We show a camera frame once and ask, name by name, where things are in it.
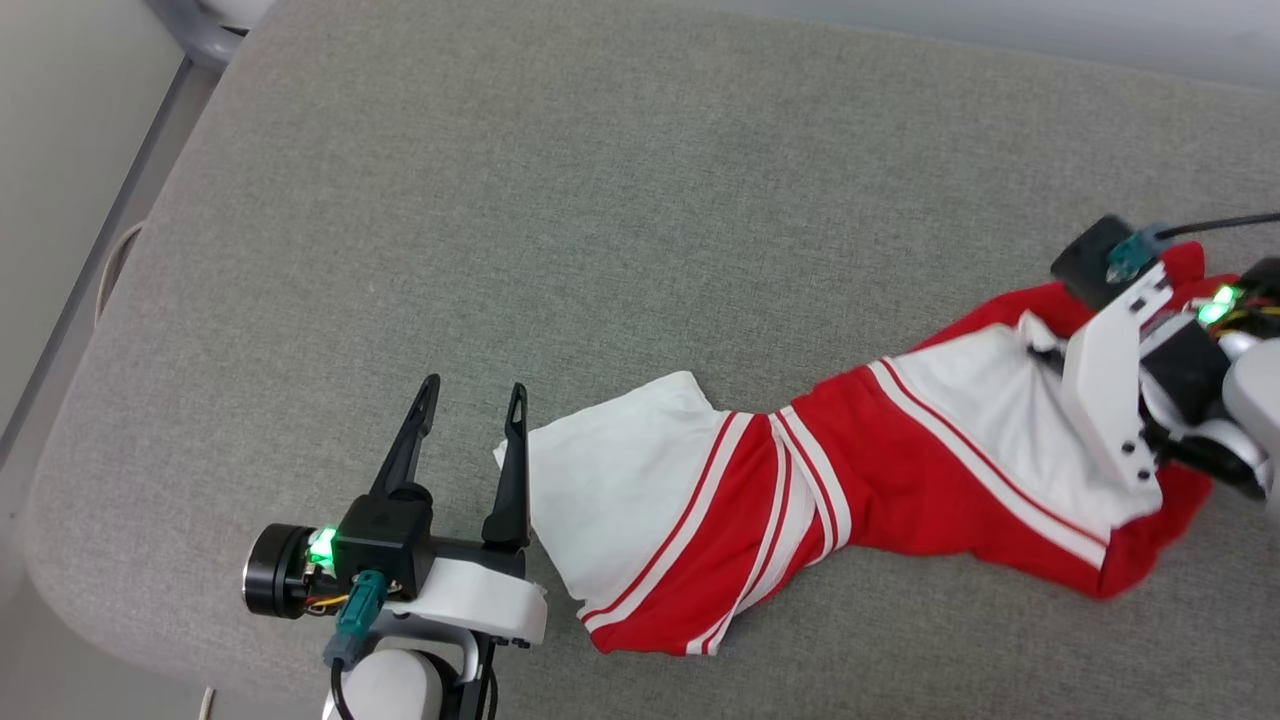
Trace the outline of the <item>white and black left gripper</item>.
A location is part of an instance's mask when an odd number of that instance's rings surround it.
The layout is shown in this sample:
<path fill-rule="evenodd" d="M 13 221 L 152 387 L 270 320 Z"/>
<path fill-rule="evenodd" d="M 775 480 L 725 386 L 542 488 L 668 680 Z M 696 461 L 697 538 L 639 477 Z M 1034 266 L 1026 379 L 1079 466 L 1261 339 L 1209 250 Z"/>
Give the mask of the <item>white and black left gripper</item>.
<path fill-rule="evenodd" d="M 416 474 L 440 387 L 439 374 L 429 374 L 420 386 L 370 488 L 374 498 L 433 502 Z M 483 524 L 484 544 L 435 539 L 436 557 L 416 598 L 384 606 L 385 638 L 452 642 L 474 633 L 518 647 L 544 642 L 547 591 L 526 578 L 524 551 L 530 542 L 527 410 L 527 391 L 517 382 L 506 414 L 500 479 Z"/>

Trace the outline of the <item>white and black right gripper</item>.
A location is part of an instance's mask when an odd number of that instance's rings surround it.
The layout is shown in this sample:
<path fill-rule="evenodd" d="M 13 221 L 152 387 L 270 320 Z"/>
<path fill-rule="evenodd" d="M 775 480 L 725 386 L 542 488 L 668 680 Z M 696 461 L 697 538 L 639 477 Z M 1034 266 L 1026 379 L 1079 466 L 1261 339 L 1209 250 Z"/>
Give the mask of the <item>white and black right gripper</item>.
<path fill-rule="evenodd" d="M 1148 491 L 1171 462 L 1231 480 L 1221 400 L 1230 359 L 1215 327 L 1233 310 L 1233 278 L 1187 287 L 1184 299 L 1169 263 L 1062 263 L 1060 281 L 1091 319 L 1066 343 L 1029 341 L 1027 352 L 1062 380 L 1068 419 L 1106 478 Z"/>

